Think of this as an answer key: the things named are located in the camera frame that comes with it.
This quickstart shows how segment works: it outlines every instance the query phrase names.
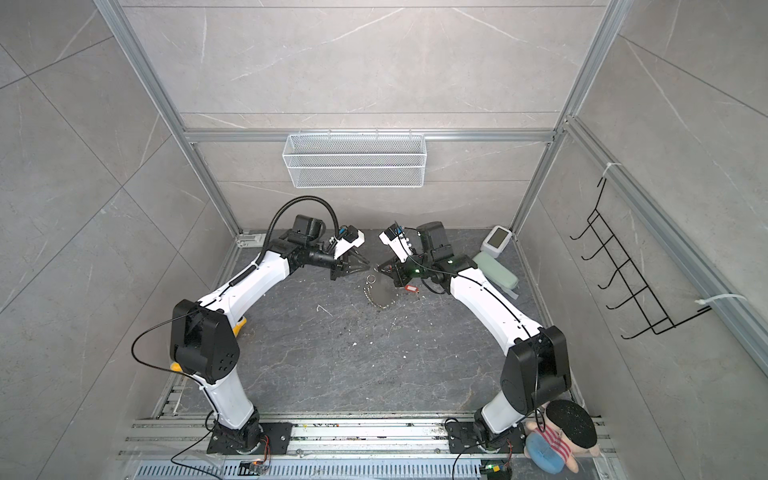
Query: plush doll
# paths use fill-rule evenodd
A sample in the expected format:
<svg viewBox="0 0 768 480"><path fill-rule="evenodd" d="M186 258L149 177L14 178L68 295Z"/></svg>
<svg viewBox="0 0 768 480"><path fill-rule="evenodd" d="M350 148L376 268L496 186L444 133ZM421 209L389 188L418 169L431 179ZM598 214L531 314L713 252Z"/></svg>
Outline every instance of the plush doll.
<svg viewBox="0 0 768 480"><path fill-rule="evenodd" d="M598 434L589 414L569 400L553 400L546 405L544 424L526 422L525 456L547 473L559 473L563 465L578 472L574 454L600 455Z"/></svg>

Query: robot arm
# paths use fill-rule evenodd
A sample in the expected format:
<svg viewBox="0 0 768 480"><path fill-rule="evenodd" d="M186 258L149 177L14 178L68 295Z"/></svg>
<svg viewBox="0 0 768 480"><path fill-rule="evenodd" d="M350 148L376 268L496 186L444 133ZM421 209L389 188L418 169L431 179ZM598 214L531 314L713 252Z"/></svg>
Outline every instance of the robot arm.
<svg viewBox="0 0 768 480"><path fill-rule="evenodd" d="M466 255L455 255L440 222L414 229L421 239L416 253L397 224L379 235L395 256L377 270L405 286L429 278L464 303L494 336L506 355L502 390L475 414L475 434L484 444L518 425L536 408L571 388L565 337L515 308Z"/></svg>
<svg viewBox="0 0 768 480"><path fill-rule="evenodd" d="M328 247L319 242L325 231L321 220L296 216L293 229L265 245L255 259L232 280L196 303L182 300L174 308L171 327L171 366L193 376L217 412L217 436L232 449L249 452L258 445L259 415L237 375L240 348L235 336L245 323L245 312L281 280L305 265L321 266L331 280L366 270L367 260L354 249L365 242L355 227L339 229ZM355 265L352 259L359 262Z"/></svg>

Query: cable tie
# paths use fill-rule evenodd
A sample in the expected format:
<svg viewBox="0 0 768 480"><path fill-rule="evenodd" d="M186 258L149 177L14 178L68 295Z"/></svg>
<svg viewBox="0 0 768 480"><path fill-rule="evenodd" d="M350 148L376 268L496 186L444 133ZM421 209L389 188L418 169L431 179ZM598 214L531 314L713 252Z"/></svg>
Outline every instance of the cable tie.
<svg viewBox="0 0 768 480"><path fill-rule="evenodd" d="M707 305L710 302L713 302L715 300L719 300L721 298L738 298L742 300L746 300L746 297L744 295L739 295L738 293L721 293L720 295L711 296L710 298L705 298L701 300L694 300L699 305Z"/></svg>
<svg viewBox="0 0 768 480"><path fill-rule="evenodd" d="M603 177L605 177L605 174L608 173L608 169L613 167L614 165L621 165L621 164L615 164L613 162L608 162L605 164L605 170L603 170Z"/></svg>

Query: small screen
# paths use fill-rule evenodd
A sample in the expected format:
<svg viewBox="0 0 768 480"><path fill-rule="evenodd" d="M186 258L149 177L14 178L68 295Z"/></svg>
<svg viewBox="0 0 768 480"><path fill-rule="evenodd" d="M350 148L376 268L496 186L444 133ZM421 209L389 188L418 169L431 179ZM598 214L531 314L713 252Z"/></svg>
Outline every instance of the small screen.
<svg viewBox="0 0 768 480"><path fill-rule="evenodd" d="M491 235L491 239L488 240L488 245L494 248L499 248L506 237L507 232L501 228L497 228L493 235Z"/></svg>

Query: dark gray floor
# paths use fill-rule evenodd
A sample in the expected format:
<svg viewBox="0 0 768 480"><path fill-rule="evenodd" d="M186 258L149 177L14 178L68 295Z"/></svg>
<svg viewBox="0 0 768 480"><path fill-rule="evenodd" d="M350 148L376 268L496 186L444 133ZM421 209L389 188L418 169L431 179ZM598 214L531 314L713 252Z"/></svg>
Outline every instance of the dark gray floor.
<svg viewBox="0 0 768 480"><path fill-rule="evenodd" d="M360 253L372 266L392 257L366 230ZM474 256L487 230L448 230L456 253ZM235 271L258 249L241 252ZM520 279L513 303L539 312L515 248L498 260ZM504 355L493 336L458 300L401 292L386 310L362 291L368 273L329 280L306 267L278 283L246 314L237 369L246 394L262 412L474 410L498 392ZM207 412L189 384L177 412Z"/></svg>

